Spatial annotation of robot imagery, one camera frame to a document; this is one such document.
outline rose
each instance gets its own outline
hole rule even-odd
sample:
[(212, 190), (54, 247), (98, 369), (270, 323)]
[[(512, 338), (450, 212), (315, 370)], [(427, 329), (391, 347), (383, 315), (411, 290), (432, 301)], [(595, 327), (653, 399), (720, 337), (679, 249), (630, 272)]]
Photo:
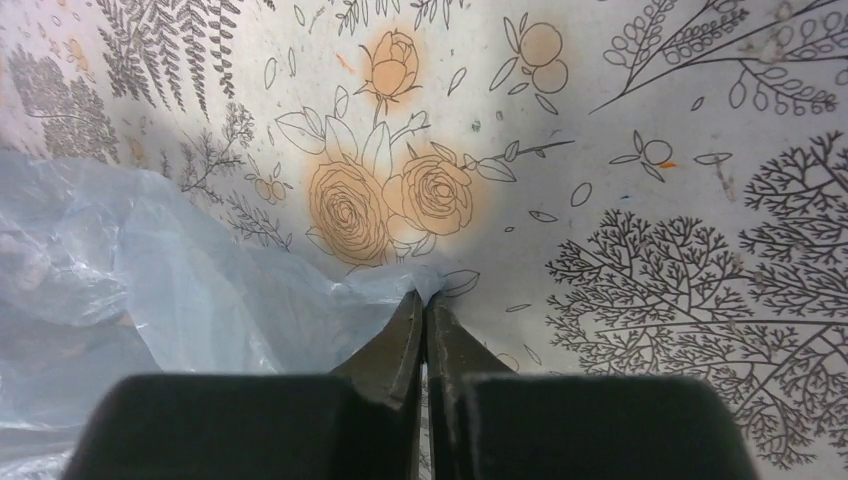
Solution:
[(410, 160), (401, 175), (389, 178), (383, 198), (415, 228), (450, 235), (471, 221), (470, 184), (471, 177), (453, 162), (428, 155)]
[(321, 165), (309, 188), (309, 211), (330, 252), (352, 265), (383, 263), (389, 209), (377, 180), (356, 164)]
[(418, 52), (412, 39), (402, 33), (386, 32), (371, 58), (371, 80), (363, 89), (394, 98), (412, 88), (418, 75)]

